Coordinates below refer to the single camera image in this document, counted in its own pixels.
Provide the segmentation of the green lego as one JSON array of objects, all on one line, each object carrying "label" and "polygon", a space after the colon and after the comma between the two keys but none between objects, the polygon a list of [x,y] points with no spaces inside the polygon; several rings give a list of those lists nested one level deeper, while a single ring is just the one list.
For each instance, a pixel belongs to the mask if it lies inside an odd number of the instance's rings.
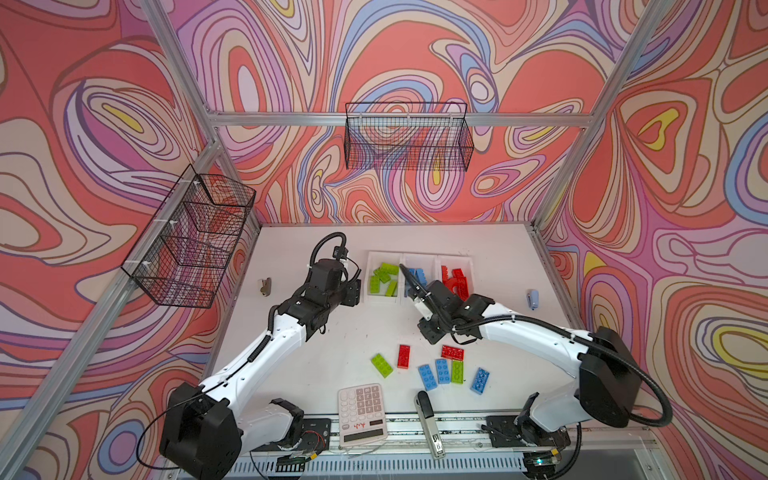
[{"label": "green lego", "polygon": [[387,284],[385,296],[388,298],[395,298],[397,296],[397,292],[398,292],[398,282],[396,280],[390,281]]}]

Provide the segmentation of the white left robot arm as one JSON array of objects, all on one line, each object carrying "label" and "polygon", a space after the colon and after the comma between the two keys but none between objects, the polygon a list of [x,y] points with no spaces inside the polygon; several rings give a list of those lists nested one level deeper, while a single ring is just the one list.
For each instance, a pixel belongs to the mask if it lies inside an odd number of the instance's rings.
[{"label": "white left robot arm", "polygon": [[312,261],[304,283],[270,308],[265,330],[250,345],[199,384],[172,391],[160,455],[195,479],[222,479],[245,451],[297,443],[301,408],[282,398],[252,416],[245,407],[281,362],[324,330],[337,307],[354,307],[359,296],[359,276],[348,272],[346,261]]}]

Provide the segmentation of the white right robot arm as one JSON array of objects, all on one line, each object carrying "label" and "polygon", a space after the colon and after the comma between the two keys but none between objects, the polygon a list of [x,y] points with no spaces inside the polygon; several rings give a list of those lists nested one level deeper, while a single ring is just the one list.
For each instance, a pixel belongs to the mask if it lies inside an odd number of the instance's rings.
[{"label": "white right robot arm", "polygon": [[446,336],[459,345],[494,341],[543,359],[569,377],[569,383],[556,390],[528,397],[515,419],[518,429],[551,433],[590,420],[613,428],[631,422],[665,427],[672,422],[669,397],[638,365],[616,331],[558,327],[484,295],[461,299],[438,280],[422,285],[405,265],[399,269],[422,315],[419,331],[430,344]]}]

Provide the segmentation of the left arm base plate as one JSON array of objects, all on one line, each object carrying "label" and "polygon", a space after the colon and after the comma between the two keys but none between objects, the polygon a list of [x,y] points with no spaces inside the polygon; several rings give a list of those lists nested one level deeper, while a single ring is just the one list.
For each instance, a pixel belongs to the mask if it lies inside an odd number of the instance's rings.
[{"label": "left arm base plate", "polygon": [[327,417],[304,418],[296,434],[282,442],[272,442],[258,448],[258,451],[321,453],[330,446],[332,420]]}]

